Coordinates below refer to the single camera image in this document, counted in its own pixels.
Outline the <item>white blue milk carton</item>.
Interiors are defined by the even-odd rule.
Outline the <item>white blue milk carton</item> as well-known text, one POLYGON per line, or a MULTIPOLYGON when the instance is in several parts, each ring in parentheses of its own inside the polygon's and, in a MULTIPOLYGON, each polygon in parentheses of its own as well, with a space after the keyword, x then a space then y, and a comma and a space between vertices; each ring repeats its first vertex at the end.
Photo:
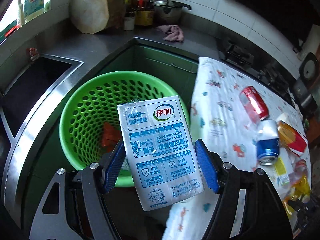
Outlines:
POLYGON ((117 109, 144 211, 181 202, 204 190, 179 96, 126 103, 117 109))

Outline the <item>blue white soda can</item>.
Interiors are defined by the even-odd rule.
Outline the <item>blue white soda can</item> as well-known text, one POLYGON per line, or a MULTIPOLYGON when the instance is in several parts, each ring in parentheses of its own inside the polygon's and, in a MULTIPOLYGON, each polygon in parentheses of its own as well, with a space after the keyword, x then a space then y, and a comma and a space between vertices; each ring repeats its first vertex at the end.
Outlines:
POLYGON ((277 123, 274 120, 263 120, 258 126, 257 161, 260 165, 273 165, 280 154, 280 139, 277 123))

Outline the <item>red soda can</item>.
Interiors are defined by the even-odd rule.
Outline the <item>red soda can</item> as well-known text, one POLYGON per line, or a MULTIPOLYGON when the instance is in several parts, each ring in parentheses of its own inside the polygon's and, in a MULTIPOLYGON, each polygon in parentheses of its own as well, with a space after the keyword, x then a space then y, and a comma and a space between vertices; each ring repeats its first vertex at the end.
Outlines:
POLYGON ((269 110, 253 86, 245 87, 239 94, 239 99, 251 122, 257 124, 269 117, 269 110))

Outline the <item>orange red tea bottle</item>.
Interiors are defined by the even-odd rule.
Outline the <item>orange red tea bottle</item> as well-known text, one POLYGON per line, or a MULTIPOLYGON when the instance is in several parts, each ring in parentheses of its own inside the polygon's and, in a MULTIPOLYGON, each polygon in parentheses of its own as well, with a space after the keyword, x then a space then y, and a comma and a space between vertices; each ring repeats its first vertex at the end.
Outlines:
POLYGON ((281 143, 293 154, 301 157, 308 146, 307 138, 291 126, 287 113, 281 113, 276 123, 281 143))

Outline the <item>red plastic cup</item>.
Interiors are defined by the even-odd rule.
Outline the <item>red plastic cup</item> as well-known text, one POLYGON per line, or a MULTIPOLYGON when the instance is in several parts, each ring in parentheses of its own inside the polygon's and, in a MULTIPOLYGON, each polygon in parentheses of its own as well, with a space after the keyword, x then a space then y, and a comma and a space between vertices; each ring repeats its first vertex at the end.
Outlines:
POLYGON ((289 173, 290 186, 299 182, 302 177, 308 177, 309 175, 307 163, 304 159, 298 159, 291 163, 290 167, 292 168, 292 172, 289 173))

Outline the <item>steel kitchen sink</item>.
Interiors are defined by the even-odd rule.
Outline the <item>steel kitchen sink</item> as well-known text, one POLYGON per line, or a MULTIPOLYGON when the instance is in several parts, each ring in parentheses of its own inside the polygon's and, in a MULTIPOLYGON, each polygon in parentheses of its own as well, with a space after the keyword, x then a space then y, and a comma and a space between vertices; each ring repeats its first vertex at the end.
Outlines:
POLYGON ((43 94, 81 64, 82 62, 77 60, 42 55, 20 74, 1 100, 1 108, 13 137, 18 134, 28 114, 43 94))

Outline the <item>red snack wrapper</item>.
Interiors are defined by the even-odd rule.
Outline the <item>red snack wrapper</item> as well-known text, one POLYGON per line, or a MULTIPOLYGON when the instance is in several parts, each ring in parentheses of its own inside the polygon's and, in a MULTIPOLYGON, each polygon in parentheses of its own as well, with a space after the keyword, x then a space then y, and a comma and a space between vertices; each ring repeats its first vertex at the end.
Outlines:
POLYGON ((105 122, 103 126, 103 135, 101 139, 101 147, 103 153, 112 152, 120 139, 120 130, 115 129, 111 124, 105 122))

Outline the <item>white cartoon print cloth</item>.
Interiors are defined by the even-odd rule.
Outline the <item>white cartoon print cloth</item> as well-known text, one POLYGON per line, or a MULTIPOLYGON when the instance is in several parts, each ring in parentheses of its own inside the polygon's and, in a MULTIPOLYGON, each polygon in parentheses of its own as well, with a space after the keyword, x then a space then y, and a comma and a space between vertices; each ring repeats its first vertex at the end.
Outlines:
MULTIPOLYGON (((253 86, 266 103, 270 119, 283 120, 299 132, 303 124, 298 109, 292 107, 257 81, 227 66, 201 57, 190 109, 190 133, 201 139, 208 150, 240 170, 254 171, 257 127, 240 102, 240 92, 253 86)), ((164 239, 201 239, 217 205, 211 189, 174 204, 169 212, 164 239)))

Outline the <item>green cabinet door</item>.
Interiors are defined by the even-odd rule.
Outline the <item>green cabinet door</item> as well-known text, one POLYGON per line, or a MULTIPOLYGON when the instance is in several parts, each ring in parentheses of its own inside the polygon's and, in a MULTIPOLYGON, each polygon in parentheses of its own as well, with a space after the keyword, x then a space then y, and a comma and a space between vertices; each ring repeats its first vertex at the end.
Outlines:
POLYGON ((195 79, 198 63, 166 51, 135 46, 134 64, 136 70, 153 75, 163 81, 174 76, 182 79, 195 79))

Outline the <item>black gas stove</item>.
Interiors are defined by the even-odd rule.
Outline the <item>black gas stove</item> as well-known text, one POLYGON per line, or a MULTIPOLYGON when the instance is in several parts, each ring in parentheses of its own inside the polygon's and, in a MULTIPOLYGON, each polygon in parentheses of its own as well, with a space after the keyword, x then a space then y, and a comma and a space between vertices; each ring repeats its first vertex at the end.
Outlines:
POLYGON ((293 105, 289 92, 296 80, 276 59, 245 38, 227 36, 217 38, 216 42, 221 61, 248 74, 293 105))

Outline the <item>pink rag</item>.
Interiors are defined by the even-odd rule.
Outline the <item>pink rag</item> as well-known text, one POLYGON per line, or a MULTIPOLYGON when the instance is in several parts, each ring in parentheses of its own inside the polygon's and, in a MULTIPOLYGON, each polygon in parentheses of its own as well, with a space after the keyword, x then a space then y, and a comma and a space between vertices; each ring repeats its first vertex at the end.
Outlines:
POLYGON ((184 32, 178 25, 160 25, 157 30, 164 34, 163 40, 169 42, 183 42, 184 32))

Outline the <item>white small jar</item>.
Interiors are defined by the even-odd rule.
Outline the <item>white small jar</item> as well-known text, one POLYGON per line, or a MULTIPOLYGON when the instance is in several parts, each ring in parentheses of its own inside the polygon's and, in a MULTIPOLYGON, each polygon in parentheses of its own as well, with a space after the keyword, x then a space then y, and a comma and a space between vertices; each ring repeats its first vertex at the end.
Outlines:
POLYGON ((124 30, 132 31, 135 27, 135 13, 134 12, 126 12, 124 16, 124 30))

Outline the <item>dark soy sauce bottle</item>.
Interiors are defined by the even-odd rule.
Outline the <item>dark soy sauce bottle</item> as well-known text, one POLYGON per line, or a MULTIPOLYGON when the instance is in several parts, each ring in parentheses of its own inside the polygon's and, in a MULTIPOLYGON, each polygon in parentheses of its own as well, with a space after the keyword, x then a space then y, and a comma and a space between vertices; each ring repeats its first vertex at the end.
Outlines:
POLYGON ((153 22, 153 15, 155 0, 138 0, 138 9, 135 16, 135 25, 137 26, 151 26, 153 22))

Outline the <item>round wooden chopping block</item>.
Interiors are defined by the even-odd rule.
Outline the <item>round wooden chopping block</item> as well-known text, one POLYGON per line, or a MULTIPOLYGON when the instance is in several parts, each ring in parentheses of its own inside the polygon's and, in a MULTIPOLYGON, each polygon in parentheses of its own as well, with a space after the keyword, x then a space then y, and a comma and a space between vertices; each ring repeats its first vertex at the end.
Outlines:
POLYGON ((84 34, 95 34, 107 28, 121 28, 124 22, 124 0, 70 0, 69 15, 74 26, 84 34))

